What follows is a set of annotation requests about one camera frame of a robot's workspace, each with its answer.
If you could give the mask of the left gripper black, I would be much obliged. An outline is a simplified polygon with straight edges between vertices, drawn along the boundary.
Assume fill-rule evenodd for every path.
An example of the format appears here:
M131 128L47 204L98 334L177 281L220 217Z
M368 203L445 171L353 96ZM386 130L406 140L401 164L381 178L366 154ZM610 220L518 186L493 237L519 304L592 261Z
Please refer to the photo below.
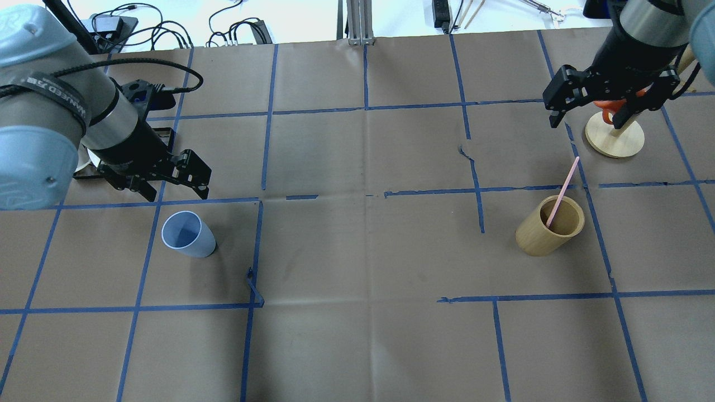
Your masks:
M140 194L148 202L158 196L152 181L187 186L200 199L207 199L212 169L193 150L186 149L176 157L171 152L175 136L170 127L156 129L141 122L128 139L102 150L102 178L113 188Z

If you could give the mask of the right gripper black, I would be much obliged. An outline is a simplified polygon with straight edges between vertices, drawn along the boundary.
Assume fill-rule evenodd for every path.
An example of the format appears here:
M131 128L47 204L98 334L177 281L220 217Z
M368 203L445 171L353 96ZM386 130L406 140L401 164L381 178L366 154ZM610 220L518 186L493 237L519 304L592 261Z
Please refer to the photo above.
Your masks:
M622 26L612 26L589 69L562 65L544 89L551 128L556 129L567 112L590 102L617 101L612 112L615 128L624 128L643 111L660 109L679 84L671 65L677 55L678 46L652 46L633 38Z

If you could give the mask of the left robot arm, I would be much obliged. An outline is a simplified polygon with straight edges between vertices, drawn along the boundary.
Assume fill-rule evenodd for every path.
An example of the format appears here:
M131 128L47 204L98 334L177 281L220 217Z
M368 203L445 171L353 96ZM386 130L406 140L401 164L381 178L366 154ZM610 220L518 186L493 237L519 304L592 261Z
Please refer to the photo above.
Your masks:
M176 155L146 122L171 109L175 96L203 84L175 62L117 59L94 62L76 36L46 8L4 8L2 26L1 204L3 210L44 209L66 196L85 147L116 190L154 201L151 181L187 186L207 199L211 168L192 150ZM153 64L196 77L192 87L166 88L135 80L119 85L105 66Z

